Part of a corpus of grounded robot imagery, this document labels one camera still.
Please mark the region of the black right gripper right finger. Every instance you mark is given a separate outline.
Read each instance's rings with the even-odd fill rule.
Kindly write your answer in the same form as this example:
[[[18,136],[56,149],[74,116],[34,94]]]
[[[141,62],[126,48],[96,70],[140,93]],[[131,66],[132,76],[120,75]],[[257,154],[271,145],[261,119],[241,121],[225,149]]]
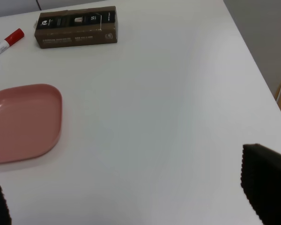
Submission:
[[[260,144],[243,145],[241,187],[264,225],[281,225],[281,154]]]

